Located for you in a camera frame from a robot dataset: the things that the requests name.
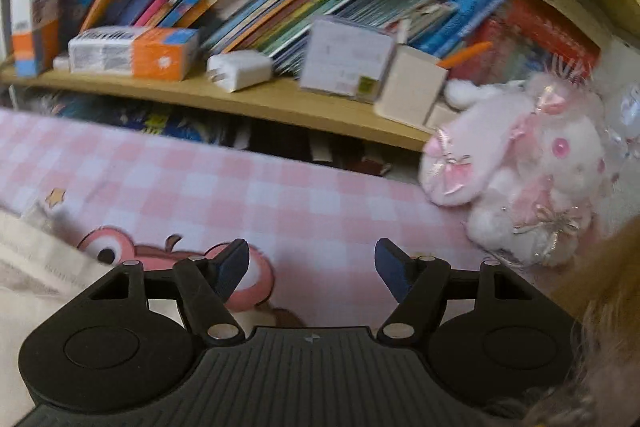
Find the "upright white orange box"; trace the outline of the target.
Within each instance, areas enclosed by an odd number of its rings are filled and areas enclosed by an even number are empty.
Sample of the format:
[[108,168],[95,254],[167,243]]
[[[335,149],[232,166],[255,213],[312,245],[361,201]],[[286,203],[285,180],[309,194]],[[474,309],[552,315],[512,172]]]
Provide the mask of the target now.
[[10,9],[17,76],[37,77],[60,52],[58,0],[10,0]]

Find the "white charger plug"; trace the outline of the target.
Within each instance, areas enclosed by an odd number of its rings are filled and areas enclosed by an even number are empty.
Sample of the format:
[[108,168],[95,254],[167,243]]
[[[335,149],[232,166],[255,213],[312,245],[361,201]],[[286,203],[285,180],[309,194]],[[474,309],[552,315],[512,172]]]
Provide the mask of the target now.
[[273,62],[254,50],[211,55],[207,59],[208,79],[227,93],[245,90],[272,78]]

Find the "white label card box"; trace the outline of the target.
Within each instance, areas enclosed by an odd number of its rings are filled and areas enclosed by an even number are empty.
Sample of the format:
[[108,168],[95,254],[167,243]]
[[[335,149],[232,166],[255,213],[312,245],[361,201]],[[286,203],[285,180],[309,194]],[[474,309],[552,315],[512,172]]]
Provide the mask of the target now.
[[373,103],[395,48],[395,37],[385,31],[320,17],[309,29],[299,87]]

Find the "small cream cube box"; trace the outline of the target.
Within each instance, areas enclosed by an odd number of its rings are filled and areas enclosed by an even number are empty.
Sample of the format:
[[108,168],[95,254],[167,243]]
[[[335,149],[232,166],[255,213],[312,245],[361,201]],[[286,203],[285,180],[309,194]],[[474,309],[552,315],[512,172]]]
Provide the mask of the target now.
[[373,104],[385,119],[425,130],[448,70],[432,57],[411,46],[398,46],[382,91]]

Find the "pink checkered tablecloth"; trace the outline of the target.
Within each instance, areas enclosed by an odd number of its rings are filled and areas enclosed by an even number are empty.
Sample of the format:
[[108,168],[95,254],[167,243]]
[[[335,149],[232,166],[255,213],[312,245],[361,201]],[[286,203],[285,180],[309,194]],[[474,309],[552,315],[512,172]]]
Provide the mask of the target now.
[[413,184],[4,110],[2,205],[21,211],[51,194],[64,237],[88,251],[177,236],[201,253],[244,239],[276,272],[272,303],[310,326],[378,327],[395,308],[374,269],[380,239],[456,269],[486,257],[465,236],[465,211]]

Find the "pink white plush bunny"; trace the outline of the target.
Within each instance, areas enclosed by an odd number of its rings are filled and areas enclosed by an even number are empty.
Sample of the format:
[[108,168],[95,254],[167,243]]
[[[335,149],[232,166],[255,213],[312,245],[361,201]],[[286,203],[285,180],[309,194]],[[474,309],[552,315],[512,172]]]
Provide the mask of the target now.
[[465,232],[520,265],[571,262],[612,185],[602,100],[582,66],[506,83],[450,80],[454,120],[433,131],[419,182],[440,207],[468,206]]

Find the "flat white orange box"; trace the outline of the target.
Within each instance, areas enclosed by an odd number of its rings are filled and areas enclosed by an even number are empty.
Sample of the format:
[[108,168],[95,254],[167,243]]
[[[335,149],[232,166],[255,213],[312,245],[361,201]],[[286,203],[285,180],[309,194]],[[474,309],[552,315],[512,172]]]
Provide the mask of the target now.
[[198,53],[198,38],[198,31],[189,28],[90,28],[68,43],[70,71],[181,81]]

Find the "cream t-shirt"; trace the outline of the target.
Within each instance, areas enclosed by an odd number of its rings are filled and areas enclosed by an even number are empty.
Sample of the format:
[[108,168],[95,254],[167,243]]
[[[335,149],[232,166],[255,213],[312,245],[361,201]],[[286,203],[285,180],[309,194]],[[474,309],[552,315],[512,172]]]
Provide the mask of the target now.
[[1,210],[1,424],[33,407],[18,371],[23,341],[43,321],[120,262],[134,245],[117,231],[99,231],[85,246],[60,237],[62,215],[43,202],[21,213]]

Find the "orange fluffy cat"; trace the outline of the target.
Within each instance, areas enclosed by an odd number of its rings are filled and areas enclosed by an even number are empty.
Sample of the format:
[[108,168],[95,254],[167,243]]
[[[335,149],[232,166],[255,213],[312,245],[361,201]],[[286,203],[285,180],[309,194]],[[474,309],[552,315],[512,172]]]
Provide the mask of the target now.
[[639,424],[639,218],[594,244],[552,299],[582,324],[567,383],[541,392],[523,426]]

